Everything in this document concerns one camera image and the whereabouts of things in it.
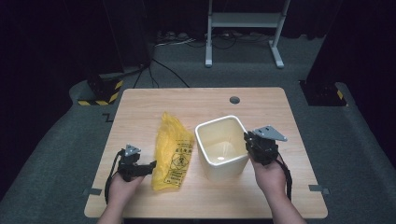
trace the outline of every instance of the white shelf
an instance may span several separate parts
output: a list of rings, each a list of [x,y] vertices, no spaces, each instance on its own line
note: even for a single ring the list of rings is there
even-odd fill
[[[212,2],[209,0],[209,10],[207,15],[207,38],[205,66],[213,65],[212,58],[212,29],[213,27],[260,27],[276,28],[274,40],[269,41],[270,49],[273,53],[276,67],[284,68],[277,42],[282,32],[283,23],[289,8],[290,0],[285,0],[283,10],[280,13],[243,13],[243,12],[212,12]]]
[[[212,27],[269,27],[276,28],[280,13],[225,13],[212,14]]]

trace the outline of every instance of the shelf leg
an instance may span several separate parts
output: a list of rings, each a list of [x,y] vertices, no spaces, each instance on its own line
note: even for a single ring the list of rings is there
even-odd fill
[[[205,66],[209,68],[212,66],[212,64],[212,0],[209,0],[209,11],[207,13]]]
[[[276,67],[284,68],[285,64],[283,64],[282,58],[280,57],[280,54],[279,54],[279,50],[277,50],[277,47],[274,47],[273,43],[274,43],[274,41],[272,41],[272,40],[269,41],[270,49],[274,55]]]
[[[283,62],[282,62],[282,58],[280,57],[279,50],[277,50],[277,42],[279,41],[280,33],[282,32],[282,28],[283,28],[283,24],[285,23],[286,15],[288,13],[289,4],[290,4],[290,0],[286,0],[285,5],[283,6],[282,13],[279,17],[279,22],[277,23],[275,39],[269,41],[271,51],[274,55],[276,67],[278,67],[278,68],[285,67],[285,64],[283,64]]]

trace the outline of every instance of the table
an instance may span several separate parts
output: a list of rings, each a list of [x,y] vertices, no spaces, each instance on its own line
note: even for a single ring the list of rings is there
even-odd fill
[[[232,104],[230,98],[239,98]],[[324,218],[326,204],[320,192],[308,185],[318,182],[285,92],[280,88],[132,89],[121,96],[120,105],[100,161],[93,189],[104,189],[117,152],[132,144],[142,149],[139,164],[153,161],[155,138],[163,112],[176,116],[191,132],[203,122],[237,116],[247,130],[272,125],[288,137],[277,142],[293,177],[292,202],[304,218]],[[196,142],[191,163],[180,189],[154,191],[146,176],[124,210],[124,217],[149,218],[270,218],[271,210],[257,187],[250,161],[243,173],[221,182],[204,174]],[[106,208],[104,191],[90,195],[87,217],[99,217]]]

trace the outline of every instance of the yellow plastic bag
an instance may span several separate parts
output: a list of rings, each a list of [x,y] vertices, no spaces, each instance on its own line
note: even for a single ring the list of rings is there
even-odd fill
[[[164,112],[156,139],[157,166],[152,173],[153,189],[178,189],[181,186],[190,165],[193,143],[193,133],[177,118]]]

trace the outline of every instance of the gray carpet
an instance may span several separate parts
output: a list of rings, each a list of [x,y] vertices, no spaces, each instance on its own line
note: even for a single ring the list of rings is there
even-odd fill
[[[214,49],[212,68],[205,68],[205,48],[188,45],[157,47],[153,58],[173,69],[192,88],[283,88],[318,183],[330,191],[324,195],[329,215],[308,222],[395,223],[396,172],[355,106],[347,86],[337,83],[348,106],[308,106],[304,98],[299,80],[306,79],[322,41],[281,38],[278,48],[284,69],[276,68],[268,45],[262,42],[237,42],[229,49]],[[215,38],[214,44],[225,48],[232,41]],[[203,43],[191,45],[199,47]],[[186,88],[163,66],[152,63],[150,68],[160,88]],[[138,75],[124,77],[121,92],[134,85],[157,88],[149,70],[137,78]],[[0,223],[96,222],[84,216],[88,199],[85,189],[92,185],[111,128],[111,122],[106,122],[103,114],[109,113],[114,118],[120,97],[114,105],[77,105],[77,99],[87,92],[85,82],[70,90],[74,105],[53,125],[25,163],[0,204]],[[192,220],[133,221],[192,223]]]

